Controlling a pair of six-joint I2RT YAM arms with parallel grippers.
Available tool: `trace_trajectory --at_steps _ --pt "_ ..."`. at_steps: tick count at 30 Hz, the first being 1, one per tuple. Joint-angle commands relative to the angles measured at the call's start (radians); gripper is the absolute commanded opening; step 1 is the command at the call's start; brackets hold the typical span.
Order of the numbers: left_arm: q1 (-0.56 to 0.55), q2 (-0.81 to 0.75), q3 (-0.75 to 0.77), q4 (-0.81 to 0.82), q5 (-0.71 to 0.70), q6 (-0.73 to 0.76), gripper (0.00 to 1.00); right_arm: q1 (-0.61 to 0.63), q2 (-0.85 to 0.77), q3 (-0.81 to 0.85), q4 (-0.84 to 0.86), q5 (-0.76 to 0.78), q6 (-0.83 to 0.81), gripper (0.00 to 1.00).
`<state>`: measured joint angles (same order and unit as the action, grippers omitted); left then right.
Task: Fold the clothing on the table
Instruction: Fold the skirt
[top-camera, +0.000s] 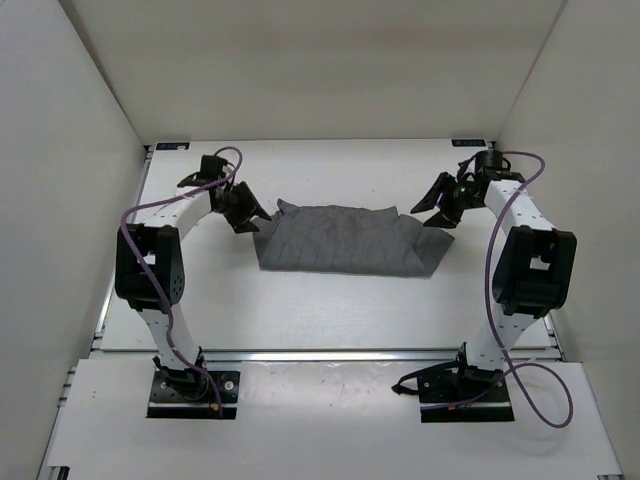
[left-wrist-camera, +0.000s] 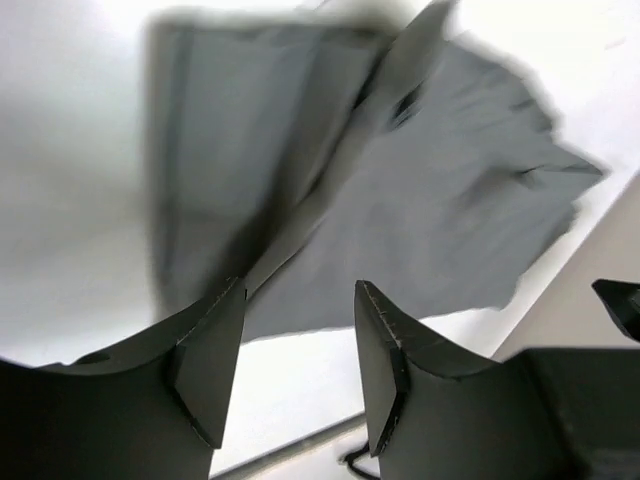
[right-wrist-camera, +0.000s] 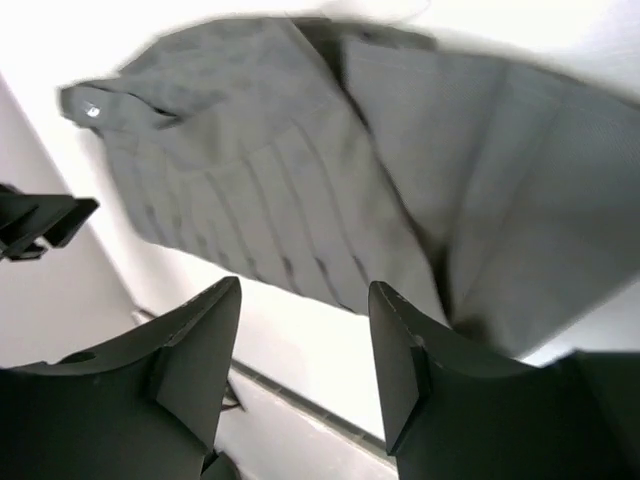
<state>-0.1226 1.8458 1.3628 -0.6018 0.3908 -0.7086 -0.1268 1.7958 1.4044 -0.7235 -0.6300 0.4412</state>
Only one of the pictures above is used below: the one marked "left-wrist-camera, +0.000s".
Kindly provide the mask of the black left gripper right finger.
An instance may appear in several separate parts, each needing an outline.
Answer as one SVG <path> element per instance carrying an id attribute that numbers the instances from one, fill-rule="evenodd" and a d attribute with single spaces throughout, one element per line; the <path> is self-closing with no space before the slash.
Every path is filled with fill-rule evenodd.
<path id="1" fill-rule="evenodd" d="M 496 362 L 355 285 L 368 453 L 384 479 L 635 479 L 639 353 L 536 347 Z"/>

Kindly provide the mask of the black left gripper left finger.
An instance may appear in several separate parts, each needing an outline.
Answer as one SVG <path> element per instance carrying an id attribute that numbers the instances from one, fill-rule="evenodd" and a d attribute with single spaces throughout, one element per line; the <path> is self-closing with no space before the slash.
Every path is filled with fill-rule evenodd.
<path id="1" fill-rule="evenodd" d="M 221 446 L 246 290 L 216 293 L 72 364 L 1 365 L 5 479 L 205 479 Z"/>

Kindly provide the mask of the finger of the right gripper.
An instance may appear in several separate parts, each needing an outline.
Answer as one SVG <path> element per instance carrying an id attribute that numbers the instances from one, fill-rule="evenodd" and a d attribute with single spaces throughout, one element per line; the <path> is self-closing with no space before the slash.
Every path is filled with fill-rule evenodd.
<path id="1" fill-rule="evenodd" d="M 592 288 L 618 329 L 626 337 L 639 341 L 639 284 L 598 279 Z"/>

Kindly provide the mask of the grey pleated skirt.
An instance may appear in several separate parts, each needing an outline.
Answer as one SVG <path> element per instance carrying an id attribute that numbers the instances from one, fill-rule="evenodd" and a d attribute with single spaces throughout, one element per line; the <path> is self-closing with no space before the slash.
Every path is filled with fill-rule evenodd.
<path id="1" fill-rule="evenodd" d="M 369 280 L 416 317 L 502 308 L 603 178 L 541 94 L 446 36 L 316 15 L 149 27 L 145 174 L 166 317 L 244 282 L 243 338 L 352 325 Z"/>

